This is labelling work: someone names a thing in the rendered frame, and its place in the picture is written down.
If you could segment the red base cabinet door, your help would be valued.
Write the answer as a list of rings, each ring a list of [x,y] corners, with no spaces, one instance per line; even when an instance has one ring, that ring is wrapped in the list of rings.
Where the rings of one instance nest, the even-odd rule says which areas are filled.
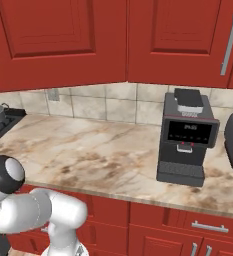
[[[90,256],[127,256],[128,229],[98,222],[86,222],[77,230]]]
[[[128,256],[190,256],[192,243],[199,247],[202,240],[200,236],[131,224]]]
[[[205,256],[207,245],[212,247],[212,252],[210,256],[233,256],[232,242],[220,241],[217,239],[209,238],[205,238],[203,240],[198,256]]]

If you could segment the dark grey coffee machine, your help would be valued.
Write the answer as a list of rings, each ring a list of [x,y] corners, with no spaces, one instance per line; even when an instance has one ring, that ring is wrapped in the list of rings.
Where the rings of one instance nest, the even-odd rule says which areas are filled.
[[[166,93],[156,179],[202,187],[206,150],[215,146],[219,125],[208,97],[199,90],[176,88]]]

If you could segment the red drawer front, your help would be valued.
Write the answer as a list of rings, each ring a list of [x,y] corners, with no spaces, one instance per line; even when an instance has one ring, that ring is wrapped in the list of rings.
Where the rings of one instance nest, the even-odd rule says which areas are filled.
[[[224,225],[226,228],[229,229],[229,232],[221,233],[216,231],[193,228],[191,227],[191,223],[194,222],[195,220],[197,220],[199,223],[206,224],[206,225],[213,225],[213,226]],[[202,214],[202,213],[187,212],[185,222],[184,222],[184,227],[186,229],[190,229],[193,231],[207,232],[214,235],[225,235],[227,237],[233,237],[233,218],[221,217],[216,215],[208,215],[208,214]]]
[[[123,200],[87,195],[88,220],[98,223],[126,227],[129,203]]]

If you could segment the black hob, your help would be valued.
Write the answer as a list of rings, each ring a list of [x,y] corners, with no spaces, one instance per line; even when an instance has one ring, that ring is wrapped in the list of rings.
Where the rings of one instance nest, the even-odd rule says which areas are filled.
[[[26,116],[26,112],[24,109],[8,108],[5,115],[6,119],[0,123],[0,138],[20,122]]]

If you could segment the grey wall socket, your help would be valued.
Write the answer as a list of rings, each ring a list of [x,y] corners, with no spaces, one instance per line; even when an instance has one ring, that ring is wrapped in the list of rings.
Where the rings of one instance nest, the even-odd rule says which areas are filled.
[[[59,101],[59,91],[57,88],[52,88],[47,90],[48,99],[50,101]]]

